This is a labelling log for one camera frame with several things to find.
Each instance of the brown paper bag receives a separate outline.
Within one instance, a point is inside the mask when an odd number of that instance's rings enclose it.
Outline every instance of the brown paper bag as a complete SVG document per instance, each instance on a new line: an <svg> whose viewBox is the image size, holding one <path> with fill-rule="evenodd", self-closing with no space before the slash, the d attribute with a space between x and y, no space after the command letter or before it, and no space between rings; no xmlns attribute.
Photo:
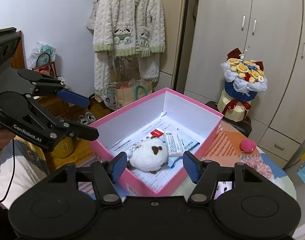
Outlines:
<svg viewBox="0 0 305 240"><path fill-rule="evenodd" d="M124 81L116 84L115 96L116 96L117 109L120 109L123 106L127 106L135 101L135 96L134 96L135 86L128 87L128 85L129 85L129 81ZM148 95L152 93L152 81L141 82L141 85L146 89ZM137 96L138 99L140 99L146 95L141 88L138 88Z"/></svg>

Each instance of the white wardrobe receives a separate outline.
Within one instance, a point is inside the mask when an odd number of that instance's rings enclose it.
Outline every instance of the white wardrobe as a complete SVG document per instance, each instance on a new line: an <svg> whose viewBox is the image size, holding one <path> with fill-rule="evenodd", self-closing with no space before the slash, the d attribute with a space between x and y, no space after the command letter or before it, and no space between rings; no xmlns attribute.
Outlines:
<svg viewBox="0 0 305 240"><path fill-rule="evenodd" d="M268 79L251 103L250 138L283 167L305 139L305 0L199 0L185 94L218 101L220 63L237 47Z"/></svg>

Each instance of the pink box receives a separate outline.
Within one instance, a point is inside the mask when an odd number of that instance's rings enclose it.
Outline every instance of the pink box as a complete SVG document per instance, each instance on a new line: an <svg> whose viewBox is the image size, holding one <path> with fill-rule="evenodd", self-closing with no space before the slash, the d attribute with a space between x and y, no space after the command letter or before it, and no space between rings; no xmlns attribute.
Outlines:
<svg viewBox="0 0 305 240"><path fill-rule="evenodd" d="M123 141L125 144L132 143L129 142L131 138L141 130L149 129L152 123L171 122L173 126L200 142L194 153L200 159L214 141L222 117L221 113L212 108L164 88L92 123L90 126L98 129L99 138L90 144L93 152L101 159L110 161L119 153L119 147L113 148L115 145L123 146ZM164 180L160 182L162 186L151 184L150 187L129 169L124 171L118 183L131 195L170 196L187 177L187 173L182 160L176 162L173 170L169 168L169 171L165 172L171 174L171 177L169 179L161 176L161 180Z"/></svg>

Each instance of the shoe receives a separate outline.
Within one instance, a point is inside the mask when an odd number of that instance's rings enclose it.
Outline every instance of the shoe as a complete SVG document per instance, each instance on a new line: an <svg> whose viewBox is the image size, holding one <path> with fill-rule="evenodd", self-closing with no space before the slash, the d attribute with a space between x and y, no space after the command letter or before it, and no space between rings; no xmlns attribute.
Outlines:
<svg viewBox="0 0 305 240"><path fill-rule="evenodd" d="M78 123L83 125L90 125L88 119L83 115L78 116Z"/></svg>
<svg viewBox="0 0 305 240"><path fill-rule="evenodd" d="M91 112L86 112L85 117L89 121L89 123L93 123L97 121L96 117L94 117L94 115Z"/></svg>

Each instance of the yellow rose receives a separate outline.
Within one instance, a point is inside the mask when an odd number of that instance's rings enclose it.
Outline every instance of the yellow rose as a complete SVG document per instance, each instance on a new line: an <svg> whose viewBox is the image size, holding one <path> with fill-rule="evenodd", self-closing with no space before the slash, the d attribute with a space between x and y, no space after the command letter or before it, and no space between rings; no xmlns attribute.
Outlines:
<svg viewBox="0 0 305 240"><path fill-rule="evenodd" d="M250 71L250 75L252 77L254 77L255 79L258 79L258 77L260 76L259 73L257 71L255 71L255 70L251 70Z"/></svg>
<svg viewBox="0 0 305 240"><path fill-rule="evenodd" d="M257 72L259 73L259 75L261 75L263 77L265 76L265 73L263 71L261 71L260 69L258 69Z"/></svg>
<svg viewBox="0 0 305 240"><path fill-rule="evenodd" d="M237 71L238 71L238 73L248 73L249 69L246 65L240 63L237 65Z"/></svg>
<svg viewBox="0 0 305 240"><path fill-rule="evenodd" d="M250 62L250 61L245 61L246 64L248 64L249 66L254 66L255 64Z"/></svg>
<svg viewBox="0 0 305 240"><path fill-rule="evenodd" d="M230 58L228 59L231 66L237 66L239 64L239 60L236 58Z"/></svg>
<svg viewBox="0 0 305 240"><path fill-rule="evenodd" d="M256 80L253 77L249 78L249 83L254 83Z"/></svg>

